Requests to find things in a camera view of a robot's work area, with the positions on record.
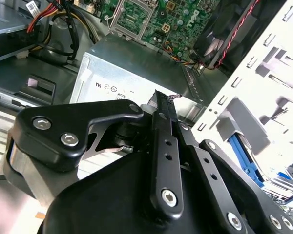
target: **metal hole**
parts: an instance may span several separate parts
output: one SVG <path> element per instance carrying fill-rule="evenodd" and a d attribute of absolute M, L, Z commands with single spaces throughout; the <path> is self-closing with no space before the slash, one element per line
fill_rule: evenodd
<path fill-rule="evenodd" d="M 214 180 L 218 180 L 217 176 L 214 174 L 210 174 L 210 176 L 214 179 Z"/>
<path fill-rule="evenodd" d="M 131 108 L 131 110 L 133 110 L 134 112 L 139 112 L 139 109 L 136 105 L 134 104 L 130 104 L 129 107 Z"/>
<path fill-rule="evenodd" d="M 169 161 L 172 161 L 172 157 L 169 154 L 165 154 L 165 158 Z"/>
<path fill-rule="evenodd" d="M 169 140 L 165 140 L 166 145 L 171 146 L 171 142 Z"/>

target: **black mounting arm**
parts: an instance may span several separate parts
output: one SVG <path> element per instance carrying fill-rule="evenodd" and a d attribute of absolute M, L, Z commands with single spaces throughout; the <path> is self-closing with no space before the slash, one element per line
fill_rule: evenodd
<path fill-rule="evenodd" d="M 41 233 L 293 234 L 291 219 L 216 143 L 196 142 L 171 97 L 156 91 L 149 106 L 116 100 L 17 116 L 7 161 L 38 200 L 48 192 Z M 76 179 L 83 157 L 124 145 L 133 152 Z"/>

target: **black metal bracket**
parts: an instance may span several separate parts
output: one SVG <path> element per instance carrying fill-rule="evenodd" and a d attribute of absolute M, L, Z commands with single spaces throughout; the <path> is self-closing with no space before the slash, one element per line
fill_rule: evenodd
<path fill-rule="evenodd" d="M 115 123 L 138 122 L 143 115 L 141 108 L 129 100 L 28 108 L 17 115 L 12 136 L 22 152 L 56 171 L 70 171 L 86 152 L 92 125 L 106 124 L 107 128 Z M 36 128 L 33 121 L 39 118 L 47 120 L 50 127 Z M 64 145 L 64 134 L 73 134 L 77 144 Z"/>
<path fill-rule="evenodd" d="M 166 233 L 172 234 L 184 228 L 191 230 L 189 233 L 293 234 L 291 219 L 214 142 L 196 142 L 190 128 L 178 121 L 172 99 L 156 91 L 149 105 L 157 109 L 152 115 L 129 100 L 29 108 L 20 112 L 11 132 L 17 148 L 37 160 L 35 163 L 63 175 L 76 169 L 89 148 L 101 150 L 129 144 L 134 149 L 134 153 L 119 162 L 62 191 L 47 214 L 46 220 L 52 220 L 48 223 L 60 230 L 70 223 L 67 221 L 70 215 L 77 212 L 80 217 L 75 217 L 78 220 L 72 223 L 78 228 L 65 229 L 66 233 L 73 233 L 85 230 L 83 225 L 93 228 L 96 218 L 110 220 L 112 214 L 107 211 L 112 211 L 121 216 L 118 216 L 121 223 L 124 219 L 130 224 L 132 229 L 126 233 L 157 234 L 164 227 Z M 46 120 L 42 126 L 33 124 L 38 118 Z M 62 136 L 67 133 L 77 137 L 74 144 L 63 143 Z M 200 207 L 191 193 L 203 197 L 201 202 L 210 209 L 208 227 L 202 228 L 203 232 L 196 226 L 196 218 L 201 217 L 197 214 Z M 140 197 L 146 197 L 148 205 L 141 204 Z M 79 207 L 87 204 L 100 209 L 89 207 L 87 215 L 83 215 Z M 151 214 L 145 218 L 141 210 Z M 150 224 L 149 218 L 154 215 Z"/>
<path fill-rule="evenodd" d="M 157 106 L 152 118 L 150 201 L 160 219 L 176 220 L 184 209 L 178 140 L 171 127 L 176 111 L 170 111 L 174 106 L 158 91 L 150 103 Z"/>
<path fill-rule="evenodd" d="M 209 152 L 229 192 L 242 203 L 243 213 L 255 233 L 293 233 L 291 219 L 215 142 L 204 140 L 200 147 Z"/>

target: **wire bundle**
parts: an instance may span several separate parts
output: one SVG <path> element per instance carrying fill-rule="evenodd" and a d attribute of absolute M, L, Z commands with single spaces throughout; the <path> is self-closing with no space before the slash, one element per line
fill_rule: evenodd
<path fill-rule="evenodd" d="M 174 54 L 173 54 L 173 49 L 170 46 L 170 42 L 169 41 L 165 41 L 164 45 L 163 45 L 164 50 L 169 53 L 170 57 L 176 62 L 176 63 L 180 63 L 181 65 L 195 65 L 196 63 L 191 63 L 191 62 L 183 62 L 180 59 L 178 59 Z"/>
<path fill-rule="evenodd" d="M 34 31 L 35 25 L 44 17 L 48 17 L 54 13 L 56 13 L 58 9 L 56 8 L 55 5 L 50 3 L 40 14 L 38 14 L 34 20 L 30 23 L 27 29 L 27 33 L 31 33 Z"/>
<path fill-rule="evenodd" d="M 219 59 L 218 64 L 215 66 L 214 69 L 218 68 L 218 67 L 222 64 L 222 62 L 223 62 L 224 58 L 226 57 L 226 54 L 227 54 L 227 52 L 228 52 L 228 50 L 229 50 L 231 44 L 232 44 L 232 42 L 233 42 L 233 39 L 236 37 L 238 31 L 240 30 L 240 28 L 241 28 L 242 25 L 244 24 L 245 20 L 246 20 L 247 17 L 252 13 L 254 7 L 259 3 L 259 1 L 260 1 L 260 0 L 256 0 L 256 1 L 253 3 L 253 5 L 250 7 L 250 9 L 249 9 L 248 12 L 246 13 L 246 15 L 245 15 L 245 16 L 242 18 L 242 20 L 240 21 L 238 27 L 235 29 L 233 35 L 231 36 L 231 38 L 230 38 L 230 40 L 229 40 L 229 42 L 228 42 L 227 47 L 226 47 L 225 50 L 223 51 L 222 57 Z"/>
<path fill-rule="evenodd" d="M 289 207 L 283 200 L 280 200 L 274 195 L 270 195 L 270 198 L 286 213 L 289 217 L 293 217 L 293 208 Z"/>
<path fill-rule="evenodd" d="M 45 17 L 54 15 L 56 13 L 53 16 L 52 20 L 49 22 L 49 27 L 48 27 L 47 35 L 45 39 L 43 40 L 43 42 L 37 42 L 36 43 L 37 46 L 32 48 L 31 51 L 37 51 L 44 48 L 56 54 L 68 56 L 67 60 L 74 60 L 79 48 L 79 36 L 78 36 L 76 25 L 73 18 L 77 19 L 81 23 L 81 25 L 89 32 L 89 37 L 94 44 L 99 40 L 99 36 L 96 30 L 94 29 L 94 27 L 91 25 L 91 22 L 87 18 L 85 18 L 80 11 L 78 11 L 71 5 L 69 6 L 66 0 L 62 0 L 63 7 L 59 4 L 59 0 L 57 0 L 56 3 L 58 6 L 54 6 L 54 4 L 52 3 L 49 4 L 46 7 L 46 9 L 44 9 L 38 16 L 36 16 L 34 20 L 32 21 L 32 23 L 29 25 L 27 32 L 31 33 L 35 25 L 38 23 L 38 21 L 40 21 L 41 19 Z M 51 40 L 52 26 L 54 24 L 54 21 L 57 18 L 60 18 L 64 22 L 67 23 L 68 30 L 70 32 L 71 39 L 72 39 L 71 49 L 73 50 L 73 52 L 64 52 L 48 45 L 48 43 Z M 67 62 L 59 63 L 56 65 L 67 65 Z"/>

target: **green circuit board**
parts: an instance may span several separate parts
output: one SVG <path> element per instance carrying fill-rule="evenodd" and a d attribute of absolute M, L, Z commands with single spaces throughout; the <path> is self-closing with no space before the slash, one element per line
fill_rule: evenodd
<path fill-rule="evenodd" d="M 137 5 L 131 1 L 125 1 L 123 6 L 124 9 L 120 14 L 117 24 L 136 35 L 139 34 L 143 22 L 147 18 L 147 11 L 141 7 L 137 7 Z"/>
<path fill-rule="evenodd" d="M 118 1 L 105 0 L 97 16 L 102 21 L 106 16 L 112 17 Z M 143 24 L 147 23 L 142 42 L 162 49 L 164 43 L 169 41 L 174 56 L 190 62 L 191 49 L 220 0 L 158 1 L 150 20 L 146 21 L 146 10 L 131 0 L 125 0 L 117 24 L 137 35 Z"/>

